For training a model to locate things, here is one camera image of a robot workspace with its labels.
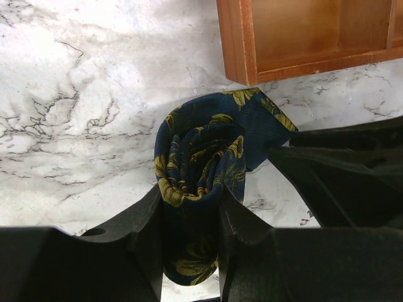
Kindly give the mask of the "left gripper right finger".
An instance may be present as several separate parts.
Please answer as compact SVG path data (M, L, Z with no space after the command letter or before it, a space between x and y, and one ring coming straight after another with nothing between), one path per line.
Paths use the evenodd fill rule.
M401 301L402 230L274 228L225 189L222 301Z

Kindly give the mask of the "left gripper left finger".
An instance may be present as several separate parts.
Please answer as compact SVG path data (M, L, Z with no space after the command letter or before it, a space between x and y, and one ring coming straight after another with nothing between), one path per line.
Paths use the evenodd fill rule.
M161 194L80 236L49 226L1 229L2 301L159 301Z

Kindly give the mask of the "navy yellow floral tie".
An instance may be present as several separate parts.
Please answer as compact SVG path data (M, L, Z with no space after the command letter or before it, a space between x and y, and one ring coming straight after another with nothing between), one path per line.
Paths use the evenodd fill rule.
M223 192L242 201L246 173L296 131L256 87L201 96L165 118L154 167L164 205L164 273L172 282L195 286L216 271Z

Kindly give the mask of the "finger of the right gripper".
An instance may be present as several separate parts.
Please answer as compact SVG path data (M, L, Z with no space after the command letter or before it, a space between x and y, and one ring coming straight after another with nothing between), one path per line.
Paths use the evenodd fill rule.
M360 125L296 132L293 147L369 151L402 146L402 117Z
M268 159L320 226L402 228L402 148L278 147Z

